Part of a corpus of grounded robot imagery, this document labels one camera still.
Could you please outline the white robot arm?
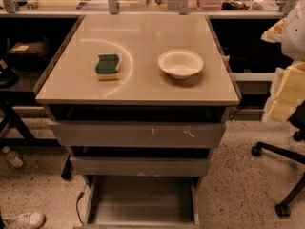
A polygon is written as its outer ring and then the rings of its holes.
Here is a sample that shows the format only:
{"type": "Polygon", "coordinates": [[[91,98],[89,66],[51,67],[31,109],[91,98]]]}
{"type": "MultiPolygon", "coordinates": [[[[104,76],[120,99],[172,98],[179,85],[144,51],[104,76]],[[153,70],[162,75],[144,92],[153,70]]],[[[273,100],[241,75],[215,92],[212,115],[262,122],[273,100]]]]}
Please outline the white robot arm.
{"type": "Polygon", "coordinates": [[[287,121],[305,100],[305,0],[263,33],[262,40],[281,42],[282,53],[293,59],[286,69],[277,68],[264,107],[262,122],[269,126],[287,121]]]}

